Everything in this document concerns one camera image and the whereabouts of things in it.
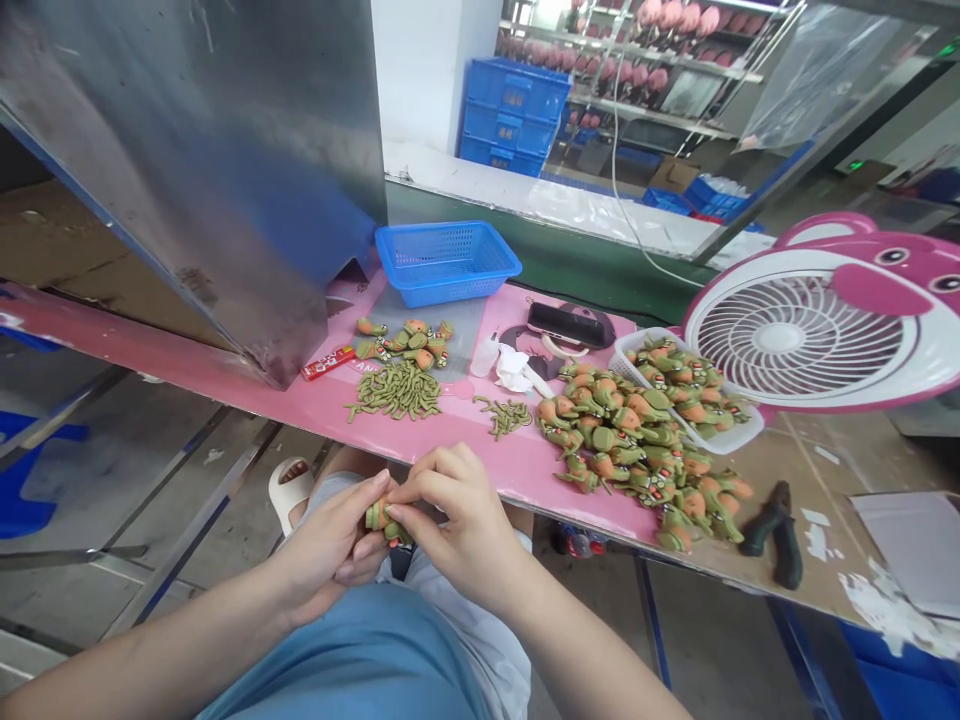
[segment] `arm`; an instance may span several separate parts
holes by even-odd
[[[418,499],[450,522],[440,528],[403,504]],[[387,500],[401,503],[388,512],[451,584],[513,630],[564,718],[689,720],[626,643],[523,549],[466,445],[434,450]]]
[[[386,544],[382,533],[357,541],[358,522],[389,482],[384,471],[330,498],[261,565],[32,680],[0,700],[0,717],[193,717],[323,615],[345,592],[340,582],[372,579]]]

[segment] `smartphone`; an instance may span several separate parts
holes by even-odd
[[[530,306],[527,327],[572,345],[582,345],[592,350],[604,347],[603,325],[599,322],[543,303]]]

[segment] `bear nose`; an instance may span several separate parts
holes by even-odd
[[[910,317],[933,309],[933,303],[911,285],[863,265],[838,267],[833,273],[833,287],[844,302],[880,315]]]

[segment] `red label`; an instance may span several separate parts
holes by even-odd
[[[353,360],[356,356],[356,351],[347,345],[334,353],[324,355],[319,360],[314,360],[300,372],[307,382],[310,382],[311,380],[316,380],[324,373],[330,372],[338,365],[343,365],[345,362]]]

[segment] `white plastic basket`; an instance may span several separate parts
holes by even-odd
[[[670,338],[677,343],[677,347],[681,350],[696,354],[693,348],[666,328],[646,328],[645,330],[640,330],[639,332],[631,333],[630,335],[625,335],[617,339],[613,345],[614,353],[610,359],[610,369],[620,373],[624,377],[630,378],[638,385],[653,387],[653,385],[640,374],[640,371],[630,364],[624,351],[635,350],[639,352],[645,349],[645,343],[648,339],[660,340],[661,338]],[[736,423],[731,430],[717,433],[717,435],[710,440],[704,440],[686,420],[680,417],[679,413],[673,408],[670,409],[670,414],[677,419],[677,422],[679,422],[686,431],[691,443],[717,455],[728,455],[734,450],[739,450],[763,430],[763,416],[759,410],[750,408],[749,410],[745,409],[744,412],[749,413],[749,422]]]

